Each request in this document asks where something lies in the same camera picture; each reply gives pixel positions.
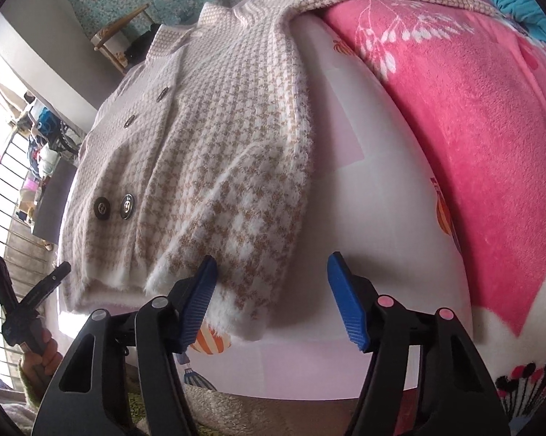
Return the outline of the person's left hand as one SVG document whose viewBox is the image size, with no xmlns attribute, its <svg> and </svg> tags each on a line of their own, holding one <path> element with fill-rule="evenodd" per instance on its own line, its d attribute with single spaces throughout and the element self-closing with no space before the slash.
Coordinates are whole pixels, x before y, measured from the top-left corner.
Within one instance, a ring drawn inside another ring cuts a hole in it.
<svg viewBox="0 0 546 436">
<path fill-rule="evenodd" d="M 62 354 L 58 351 L 57 341 L 49 330 L 42 328 L 42 343 L 45 349 L 42 354 L 35 353 L 27 343 L 23 344 L 23 357 L 20 361 L 22 375 L 27 379 L 36 394 L 42 394 L 46 390 L 46 383 L 42 380 L 38 371 L 42 371 L 45 377 L 51 377 L 56 373 L 62 361 Z"/>
</svg>

